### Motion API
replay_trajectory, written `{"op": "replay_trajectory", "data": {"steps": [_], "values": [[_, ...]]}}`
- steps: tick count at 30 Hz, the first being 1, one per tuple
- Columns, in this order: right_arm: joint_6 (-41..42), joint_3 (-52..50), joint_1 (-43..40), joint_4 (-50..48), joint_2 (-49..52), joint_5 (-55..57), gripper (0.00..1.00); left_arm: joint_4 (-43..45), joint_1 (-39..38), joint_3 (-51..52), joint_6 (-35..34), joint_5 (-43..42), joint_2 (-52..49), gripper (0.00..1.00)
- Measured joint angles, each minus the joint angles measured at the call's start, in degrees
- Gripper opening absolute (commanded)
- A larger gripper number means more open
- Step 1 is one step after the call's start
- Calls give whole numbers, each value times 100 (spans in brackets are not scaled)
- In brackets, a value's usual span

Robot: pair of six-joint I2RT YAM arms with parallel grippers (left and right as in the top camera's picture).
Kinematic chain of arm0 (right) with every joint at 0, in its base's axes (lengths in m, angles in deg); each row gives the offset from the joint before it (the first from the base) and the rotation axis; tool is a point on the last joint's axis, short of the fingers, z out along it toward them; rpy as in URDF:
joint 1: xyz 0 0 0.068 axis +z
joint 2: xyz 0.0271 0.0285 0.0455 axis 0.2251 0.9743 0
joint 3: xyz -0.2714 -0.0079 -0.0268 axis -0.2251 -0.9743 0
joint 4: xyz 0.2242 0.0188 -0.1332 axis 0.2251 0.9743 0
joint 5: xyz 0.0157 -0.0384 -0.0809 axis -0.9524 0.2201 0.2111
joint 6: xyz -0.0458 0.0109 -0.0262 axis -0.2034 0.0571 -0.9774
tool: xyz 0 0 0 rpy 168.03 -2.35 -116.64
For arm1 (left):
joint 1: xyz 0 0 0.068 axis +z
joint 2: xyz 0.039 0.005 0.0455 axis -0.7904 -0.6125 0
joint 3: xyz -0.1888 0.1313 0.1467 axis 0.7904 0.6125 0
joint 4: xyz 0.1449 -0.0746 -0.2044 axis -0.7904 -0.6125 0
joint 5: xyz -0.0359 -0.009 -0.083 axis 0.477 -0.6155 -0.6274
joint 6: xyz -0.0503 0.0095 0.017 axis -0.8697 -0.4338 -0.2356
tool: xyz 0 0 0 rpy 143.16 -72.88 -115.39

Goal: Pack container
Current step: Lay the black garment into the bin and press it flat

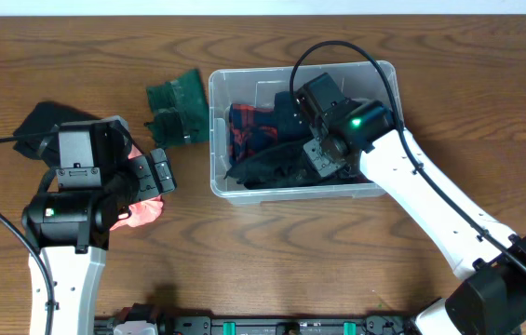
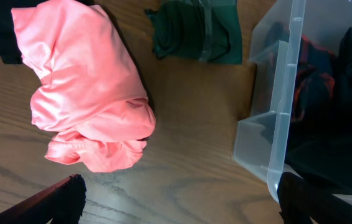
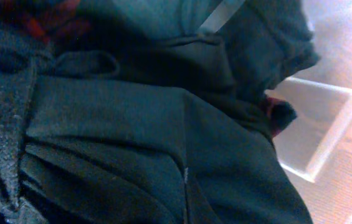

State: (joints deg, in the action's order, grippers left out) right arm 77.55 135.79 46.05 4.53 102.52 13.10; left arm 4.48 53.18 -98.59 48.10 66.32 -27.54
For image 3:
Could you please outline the red navy plaid shirt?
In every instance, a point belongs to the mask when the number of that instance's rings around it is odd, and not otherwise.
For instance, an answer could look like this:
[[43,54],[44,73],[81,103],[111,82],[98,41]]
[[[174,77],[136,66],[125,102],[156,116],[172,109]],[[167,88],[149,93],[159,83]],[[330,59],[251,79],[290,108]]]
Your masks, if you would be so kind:
[[91,25],[78,13],[81,0],[0,0],[0,22],[43,42],[70,42]]

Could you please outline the black garment with band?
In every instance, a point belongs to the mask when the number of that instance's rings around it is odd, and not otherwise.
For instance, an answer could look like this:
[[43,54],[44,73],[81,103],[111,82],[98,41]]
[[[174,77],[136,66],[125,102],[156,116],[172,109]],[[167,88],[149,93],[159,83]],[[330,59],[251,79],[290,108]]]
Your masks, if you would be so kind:
[[151,40],[207,34],[202,25],[235,12],[216,32],[225,43],[236,97],[258,103],[265,90],[319,61],[301,1],[85,0],[78,7],[101,30],[110,25]]

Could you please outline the large black garment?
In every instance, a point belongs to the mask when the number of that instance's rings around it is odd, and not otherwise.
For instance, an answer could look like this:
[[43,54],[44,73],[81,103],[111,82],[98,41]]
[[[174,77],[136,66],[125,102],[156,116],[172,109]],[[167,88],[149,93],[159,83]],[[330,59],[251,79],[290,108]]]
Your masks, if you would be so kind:
[[218,36],[55,54],[0,25],[6,223],[311,223]]

